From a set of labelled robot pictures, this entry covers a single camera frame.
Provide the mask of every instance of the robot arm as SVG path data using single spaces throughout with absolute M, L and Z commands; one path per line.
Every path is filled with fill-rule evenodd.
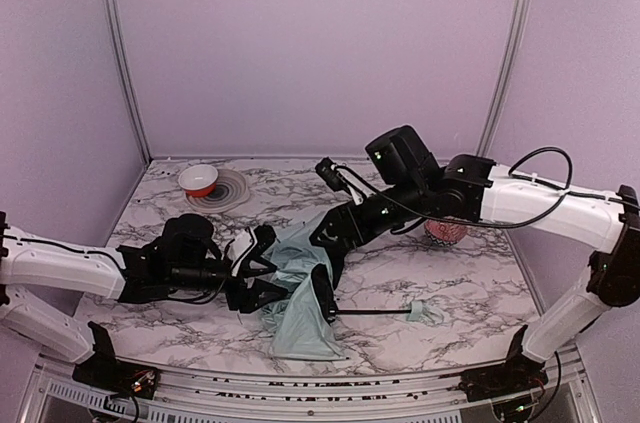
M 241 313 L 287 294 L 255 278 L 275 271 L 261 256 L 275 241 L 270 226 L 242 231 L 223 254 L 211 239 L 212 224 L 193 214 L 170 219 L 162 235 L 142 248 L 117 249 L 41 238 L 7 226 L 5 218 L 0 212 L 0 321 L 76 364 L 77 381 L 114 392 L 125 385 L 133 388 L 126 391 L 151 396 L 157 370 L 117 360 L 104 328 L 74 320 L 22 285 L 83 291 L 122 303 L 170 299 L 177 289 L 200 290 L 210 301 L 224 290 L 229 308 Z
M 469 401 L 546 382 L 544 363 L 558 348 L 602 313 L 640 297 L 640 218 L 632 188 L 621 186 L 617 193 L 576 186 L 563 189 L 562 183 L 541 180 L 535 174 L 510 175 L 508 167 L 470 155 L 457 156 L 441 168 L 406 126 L 382 135 L 366 149 L 384 182 L 393 186 L 332 209 L 312 234 L 312 243 L 327 248 L 338 268 L 338 260 L 349 250 L 419 217 L 519 226 L 548 210 L 561 196 L 556 210 L 531 226 L 594 249 L 589 266 L 567 293 L 516 333 L 504 363 L 462 374 L 460 388 Z M 316 171 L 334 191 L 349 188 L 346 177 L 354 175 L 328 158 Z

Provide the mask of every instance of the white bowl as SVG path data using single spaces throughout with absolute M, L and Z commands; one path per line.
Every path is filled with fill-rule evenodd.
M 218 179 L 218 170 L 211 165 L 194 165 L 185 169 L 178 177 L 178 184 L 187 193 L 213 191 Z

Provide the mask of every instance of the lavender wall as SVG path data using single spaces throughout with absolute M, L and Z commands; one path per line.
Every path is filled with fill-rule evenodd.
M 0 0 L 0 210 L 103 244 L 143 170 L 101 0 Z M 67 294 L 48 294 L 60 306 Z M 0 329 L 0 420 L 15 421 L 38 346 Z
M 118 0 L 152 152 L 473 151 L 514 0 Z
M 545 144 L 566 148 L 575 182 L 640 190 L 640 0 L 532 0 L 492 156 L 513 162 Z M 562 165 L 531 165 L 561 177 Z M 518 245 L 547 304 L 586 265 L 589 250 L 521 230 Z M 604 421 L 636 421 L 640 304 L 614 310 L 578 340 Z

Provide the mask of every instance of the marble tabletop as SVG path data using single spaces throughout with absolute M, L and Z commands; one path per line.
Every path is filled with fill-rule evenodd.
M 315 160 L 218 159 L 217 167 L 240 171 L 251 198 L 224 215 L 209 215 L 214 239 L 268 223 L 276 228 L 308 221 L 343 201 L 315 174 Z M 154 161 L 110 240 L 142 245 L 164 222 L 193 212 L 178 187 L 178 174 L 196 161 Z M 349 165 L 372 180 L 373 165 Z M 95 321 L 111 334 L 121 357 L 152 364 L 233 373 L 373 375 L 460 367 L 503 358 L 513 333 L 537 316 L 533 299 L 502 233 L 469 230 L 457 246 L 429 246 L 424 230 L 384 235 L 347 257 L 336 290 L 340 308 L 398 308 L 426 300 L 445 315 L 427 326 L 403 315 L 341 316 L 333 323 L 346 360 L 305 362 L 268 356 L 271 334 L 259 314 L 230 312 L 223 296 L 204 306 L 176 302 L 125 305 L 85 295 L 76 317 Z

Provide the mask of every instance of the light blue cloth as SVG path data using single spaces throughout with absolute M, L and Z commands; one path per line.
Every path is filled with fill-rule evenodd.
M 280 232 L 279 241 L 265 253 L 278 267 L 271 282 L 290 292 L 289 298 L 262 311 L 265 327 L 275 333 L 269 349 L 271 356 L 320 361 L 345 358 L 333 330 L 322 317 L 310 276 L 316 265 L 325 265 L 329 280 L 333 281 L 327 252 L 309 242 L 309 235 L 323 218 L 324 213 Z

